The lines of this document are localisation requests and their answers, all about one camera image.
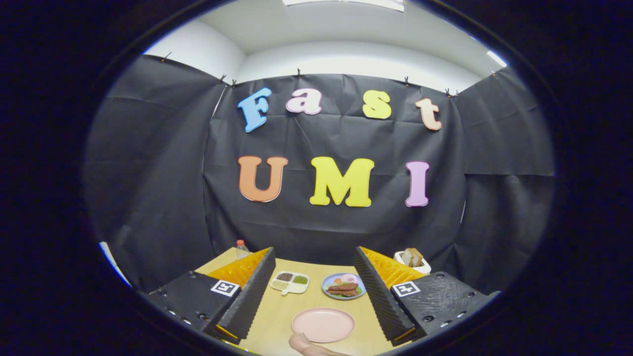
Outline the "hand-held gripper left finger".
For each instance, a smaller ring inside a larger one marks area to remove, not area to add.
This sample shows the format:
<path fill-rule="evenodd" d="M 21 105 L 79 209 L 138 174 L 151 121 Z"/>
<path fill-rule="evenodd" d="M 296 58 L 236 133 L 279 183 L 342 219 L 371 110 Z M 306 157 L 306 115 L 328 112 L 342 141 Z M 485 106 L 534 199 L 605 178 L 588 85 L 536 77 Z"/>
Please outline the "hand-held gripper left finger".
<path fill-rule="evenodd" d="M 269 247 L 211 273 L 184 273 L 147 299 L 194 330 L 240 343 L 247 338 L 275 268 L 275 250 Z"/>

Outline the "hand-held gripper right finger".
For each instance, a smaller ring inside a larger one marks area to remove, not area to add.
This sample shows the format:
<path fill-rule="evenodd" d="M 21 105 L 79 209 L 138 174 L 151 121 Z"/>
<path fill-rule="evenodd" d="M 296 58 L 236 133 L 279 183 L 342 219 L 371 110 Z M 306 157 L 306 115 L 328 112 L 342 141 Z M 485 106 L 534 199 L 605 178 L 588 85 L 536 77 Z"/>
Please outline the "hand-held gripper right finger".
<path fill-rule="evenodd" d="M 447 272 L 422 275 L 363 246 L 356 248 L 354 267 L 393 346 L 457 324 L 495 298 L 495 293 L 481 293 Z"/>

